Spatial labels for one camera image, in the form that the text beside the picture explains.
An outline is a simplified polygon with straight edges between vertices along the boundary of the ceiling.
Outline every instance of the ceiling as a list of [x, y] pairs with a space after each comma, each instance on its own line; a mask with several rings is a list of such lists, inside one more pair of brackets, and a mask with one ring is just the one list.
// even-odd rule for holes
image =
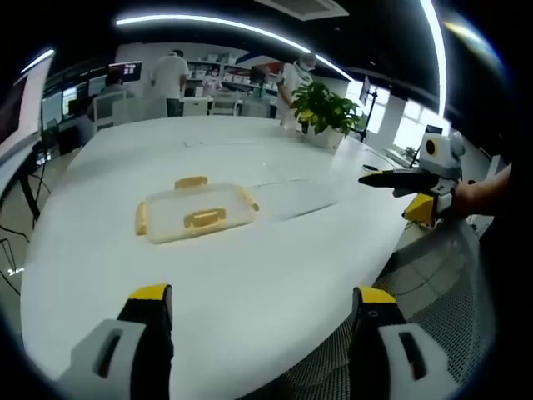
[[[181, 0], [180, 2], [147, 2], [108, 0], [106, 2], [37, 2], [20, 8], [17, 28], [2, 26], [7, 43], [8, 62], [2, 64], [2, 94], [17, 73], [45, 47], [55, 48], [53, 70], [60, 71], [88, 58], [109, 54], [112, 57], [120, 43], [135, 41], [180, 41], [222, 44], [269, 55], [284, 61], [295, 52], [272, 40], [229, 27], [195, 26], [160, 22], [143, 27], [118, 29], [113, 21], [119, 15], [142, 13], [190, 13], [238, 20], [293, 39], [324, 55], [342, 67], [362, 68], [388, 76], [438, 95], [438, 76], [431, 31], [419, 0], [337, 0], [349, 17], [334, 17], [303, 22], [252, 0]], [[446, 17], [453, 8], [465, 14], [498, 47], [505, 46], [501, 32], [493, 28], [493, 18], [501, 15], [496, 7], [484, 5], [481, 11], [465, 2], [437, 2], [439, 14]], [[24, 26], [25, 34], [20, 27]], [[494, 112], [495, 99], [501, 113], [508, 113], [505, 86], [467, 48], [444, 30], [448, 58], [449, 104], [458, 113], [447, 115], [476, 144], [491, 153], [505, 145], [499, 133], [487, 133], [487, 113]], [[429, 107], [436, 105], [416, 93], [407, 93]]]

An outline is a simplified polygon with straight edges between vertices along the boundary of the floor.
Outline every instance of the floor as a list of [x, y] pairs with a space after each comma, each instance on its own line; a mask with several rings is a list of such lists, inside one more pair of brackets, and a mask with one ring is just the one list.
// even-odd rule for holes
[[[68, 164], [76, 157], [77, 151], [50, 160], [45, 168], [43, 181], [53, 190], [55, 183], [61, 178]], [[40, 176], [41, 168], [36, 171]], [[37, 194], [39, 184], [38, 177], [29, 177], [34, 196]], [[37, 204], [43, 209], [49, 193], [42, 187]], [[6, 196], [0, 210], [0, 226], [19, 231], [32, 236], [32, 214], [29, 211], [26, 200], [22, 194], [20, 184], [16, 184]], [[401, 248], [407, 243], [416, 240], [424, 231], [416, 225], [408, 227], [398, 243]], [[0, 239], [6, 238], [11, 245], [15, 265], [11, 265], [6, 253], [0, 254], [0, 270], [9, 279], [10, 283], [20, 291], [27, 242], [23, 236], [0, 230]], [[376, 285], [384, 288], [395, 295], [402, 312], [409, 318], [425, 306], [433, 303], [438, 296], [445, 293], [458, 277], [458, 270], [451, 262], [449, 254], [453, 248], [444, 246], [437, 249], [427, 257], [424, 257], [411, 265], [402, 267], [386, 277], [381, 278]], [[0, 279], [0, 304], [8, 323], [12, 327], [16, 337], [22, 339], [20, 323], [20, 299], [19, 296]]]

